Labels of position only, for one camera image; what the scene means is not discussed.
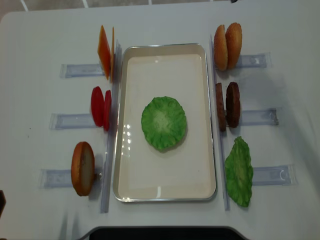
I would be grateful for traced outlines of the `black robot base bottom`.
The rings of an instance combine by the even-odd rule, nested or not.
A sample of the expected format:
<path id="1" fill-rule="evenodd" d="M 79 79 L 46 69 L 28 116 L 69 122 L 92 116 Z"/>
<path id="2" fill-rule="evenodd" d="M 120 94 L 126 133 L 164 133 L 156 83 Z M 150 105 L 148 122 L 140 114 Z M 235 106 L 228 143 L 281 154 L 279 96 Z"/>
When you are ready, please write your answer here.
<path id="1" fill-rule="evenodd" d="M 93 230 L 90 240 L 244 240 L 226 227 L 103 227 Z"/>

